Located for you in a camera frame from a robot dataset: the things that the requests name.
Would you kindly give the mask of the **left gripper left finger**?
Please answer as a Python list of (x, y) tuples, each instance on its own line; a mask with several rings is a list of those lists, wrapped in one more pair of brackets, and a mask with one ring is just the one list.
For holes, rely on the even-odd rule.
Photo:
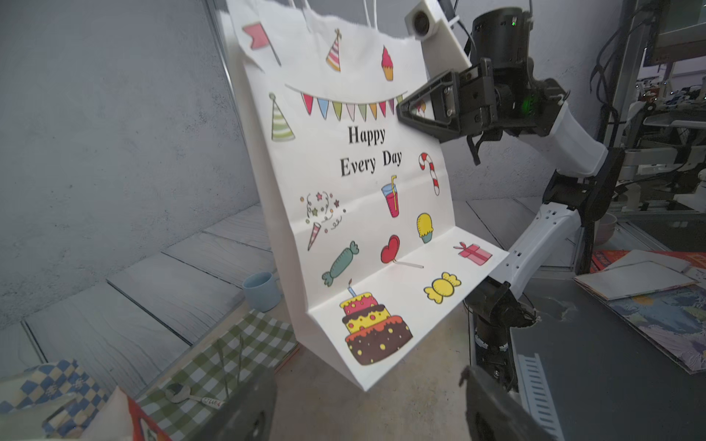
[(255, 372), (191, 440), (269, 440), (277, 401), (275, 371)]

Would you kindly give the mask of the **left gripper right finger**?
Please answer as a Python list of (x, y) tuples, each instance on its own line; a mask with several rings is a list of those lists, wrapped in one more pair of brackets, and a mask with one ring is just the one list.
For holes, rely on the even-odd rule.
[(466, 387), (466, 421), (473, 441), (531, 441), (553, 438), (493, 378), (467, 366), (459, 386)]

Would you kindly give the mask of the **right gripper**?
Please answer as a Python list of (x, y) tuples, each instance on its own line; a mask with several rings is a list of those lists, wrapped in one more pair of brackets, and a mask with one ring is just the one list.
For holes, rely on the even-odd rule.
[(513, 137), (550, 134), (568, 92), (552, 78), (533, 76), (528, 58), (514, 67), (496, 68), (488, 58), (462, 72), (430, 80), (396, 107), (400, 123), (446, 143), (466, 138), (476, 165), (480, 147)]

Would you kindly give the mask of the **white Happy Every Day bag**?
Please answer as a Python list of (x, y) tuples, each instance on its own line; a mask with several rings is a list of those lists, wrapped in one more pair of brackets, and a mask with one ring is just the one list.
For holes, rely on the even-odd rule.
[(227, 7), (296, 338), (371, 389), (507, 254), (456, 224), (441, 145), (397, 117), (428, 79), (419, 40), (308, 5)]

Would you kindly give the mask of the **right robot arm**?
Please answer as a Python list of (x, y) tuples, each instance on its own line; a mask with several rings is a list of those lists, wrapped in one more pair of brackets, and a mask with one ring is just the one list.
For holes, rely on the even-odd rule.
[(473, 318), (472, 362), (506, 391), (518, 388), (511, 332), (537, 315), (521, 296), (555, 247), (575, 244), (574, 270), (588, 273), (598, 221), (618, 184), (625, 152), (589, 134), (553, 78), (540, 79), (530, 55), (530, 7), (500, 7), (466, 27), (449, 1), (422, 1), (406, 15), (420, 42), (428, 82), (398, 104), (399, 121), (441, 143), (463, 139), (473, 158), (484, 143), (509, 136), (551, 165), (545, 187), (533, 190), (539, 207), (507, 256), (464, 299)]

